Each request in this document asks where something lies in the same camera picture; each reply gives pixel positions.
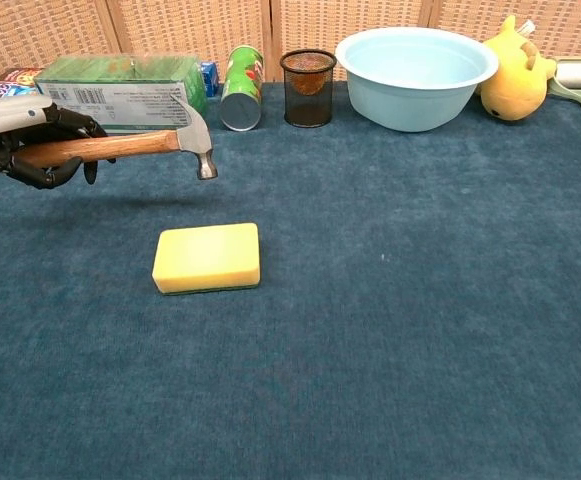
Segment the black and silver left hand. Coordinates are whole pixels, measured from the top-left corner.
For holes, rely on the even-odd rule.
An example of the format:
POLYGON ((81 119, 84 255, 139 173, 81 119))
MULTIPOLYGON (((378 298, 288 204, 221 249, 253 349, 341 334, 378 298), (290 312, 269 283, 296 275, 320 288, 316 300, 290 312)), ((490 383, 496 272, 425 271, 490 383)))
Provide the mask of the black and silver left hand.
POLYGON ((92 185, 98 164, 72 156, 58 167, 37 167, 18 156, 21 147, 106 135, 92 117, 61 108, 48 96, 0 97, 0 173, 37 189, 63 185, 79 168, 83 169, 86 182, 92 185))

